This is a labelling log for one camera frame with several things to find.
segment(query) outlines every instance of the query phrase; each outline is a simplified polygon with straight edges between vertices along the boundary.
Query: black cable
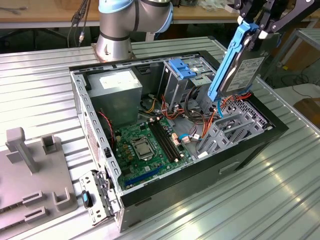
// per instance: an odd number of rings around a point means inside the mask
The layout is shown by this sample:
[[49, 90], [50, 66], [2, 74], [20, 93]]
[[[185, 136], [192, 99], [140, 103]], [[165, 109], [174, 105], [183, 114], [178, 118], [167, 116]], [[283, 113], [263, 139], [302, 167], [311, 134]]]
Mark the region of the black cable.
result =
[[83, 27], [82, 27], [82, 30], [81, 30], [81, 35], [83, 34], [83, 38], [85, 38], [85, 28], [86, 28], [86, 25], [87, 25], [90, 5], [91, 5], [91, 0], [89, 0], [89, 2], [87, 3], [87, 6], [86, 6], [86, 13], [85, 13], [85, 17], [84, 17], [84, 23], [83, 23]]
[[76, 11], [74, 13], [74, 15], [72, 16], [71, 26], [70, 26], [70, 29], [69, 29], [69, 32], [68, 32], [68, 35], [67, 35], [67, 38], [66, 38], [67, 39], [68, 48], [70, 48], [70, 34], [71, 34], [71, 31], [72, 31], [74, 25], [76, 25], [77, 29], [75, 30], [75, 33], [73, 35], [73, 39], [75, 39], [79, 23], [80, 23], [81, 19], [84, 17], [84, 14], [85, 14], [84, 11], [86, 10], [87, 3], [88, 3], [88, 0], [82, 0], [82, 3], [80, 5], [78, 11]]
[[293, 90], [293, 91], [295, 91], [297, 94], [299, 94], [299, 95], [301, 95], [301, 96], [303, 96], [303, 97], [309, 97], [309, 98], [311, 98], [311, 99], [312, 99], [312, 96], [310, 96], [310, 95], [304, 95], [304, 94], [301, 94], [300, 92], [298, 92], [297, 90], [295, 90], [295, 88], [294, 88], [294, 86], [293, 86], [293, 85], [292, 85], [291, 87], [292, 87], [292, 90]]
[[74, 33], [73, 33], [73, 41], [74, 41], [75, 47], [77, 46], [76, 34], [77, 34], [77, 31], [78, 31], [78, 27], [79, 27], [79, 22], [75, 25], [75, 30], [74, 30]]
[[74, 24], [71, 25], [69, 32], [68, 32], [68, 36], [66, 37], [68, 48], [70, 48], [69, 38], [70, 38], [70, 33], [71, 33], [71, 30], [73, 27], [74, 27]]

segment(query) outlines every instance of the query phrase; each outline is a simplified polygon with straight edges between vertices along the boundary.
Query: side panel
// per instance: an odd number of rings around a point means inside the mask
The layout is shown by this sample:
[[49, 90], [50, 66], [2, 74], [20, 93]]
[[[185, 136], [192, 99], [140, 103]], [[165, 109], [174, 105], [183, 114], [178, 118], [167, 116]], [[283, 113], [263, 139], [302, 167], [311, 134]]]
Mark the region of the side panel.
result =
[[[264, 143], [261, 143], [231, 156], [223, 162], [180, 181], [134, 205], [126, 207], [123, 219], [120, 222], [120, 230], [124, 231], [230, 175], [242, 162], [246, 162], [252, 158], [252, 153], [263, 145]], [[215, 161], [215, 156], [210, 157], [209, 161]]]

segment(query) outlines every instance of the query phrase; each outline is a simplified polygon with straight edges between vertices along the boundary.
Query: aluminum table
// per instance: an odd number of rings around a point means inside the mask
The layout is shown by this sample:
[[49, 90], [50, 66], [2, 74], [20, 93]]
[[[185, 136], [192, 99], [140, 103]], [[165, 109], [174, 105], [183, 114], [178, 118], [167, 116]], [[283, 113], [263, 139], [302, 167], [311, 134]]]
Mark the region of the aluminum table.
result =
[[[132, 46], [137, 57], [207, 50], [221, 61], [225, 51], [207, 37]], [[69, 66], [93, 63], [91, 47], [0, 55], [1, 148], [5, 129], [16, 126], [24, 127], [28, 141], [60, 137], [79, 204], [13, 239], [320, 239], [319, 130], [260, 79], [252, 90], [289, 126], [284, 136], [247, 167], [123, 233], [113, 219], [93, 228], [78, 178], [95, 165], [68, 73]]]

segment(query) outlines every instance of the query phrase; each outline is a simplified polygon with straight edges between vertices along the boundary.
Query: blue plastic clip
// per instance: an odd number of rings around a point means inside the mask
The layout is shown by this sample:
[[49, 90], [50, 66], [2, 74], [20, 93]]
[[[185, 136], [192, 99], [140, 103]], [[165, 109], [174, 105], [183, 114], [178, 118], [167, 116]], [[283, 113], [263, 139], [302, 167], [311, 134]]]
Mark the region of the blue plastic clip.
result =
[[181, 59], [171, 59], [169, 60], [169, 63], [174, 71], [179, 74], [181, 79], [190, 79], [197, 76], [197, 74], [191, 71], [188, 65], [181, 61]]
[[243, 48], [243, 41], [245, 39], [246, 34], [248, 32], [256, 31], [258, 27], [259, 26], [255, 23], [246, 23], [245, 21], [242, 21], [241, 25], [238, 26], [238, 28], [236, 29], [236, 32], [229, 44], [224, 59], [210, 85], [208, 96], [212, 101], [215, 101], [218, 95], [218, 88], [221, 82], [225, 79], [225, 75], [227, 74], [234, 57]]

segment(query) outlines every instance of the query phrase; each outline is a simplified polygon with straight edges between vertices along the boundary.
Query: label sticker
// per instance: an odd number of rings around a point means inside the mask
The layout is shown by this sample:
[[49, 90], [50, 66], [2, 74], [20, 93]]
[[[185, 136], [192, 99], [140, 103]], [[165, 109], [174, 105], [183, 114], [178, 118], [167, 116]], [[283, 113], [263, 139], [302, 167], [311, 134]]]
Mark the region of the label sticker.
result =
[[229, 92], [247, 86], [264, 59], [265, 57], [257, 57], [243, 60], [226, 91]]
[[120, 71], [116, 74], [101, 77], [100, 83], [104, 89], [112, 89], [125, 87], [128, 84], [137, 84], [138, 80], [134, 78], [130, 71]]

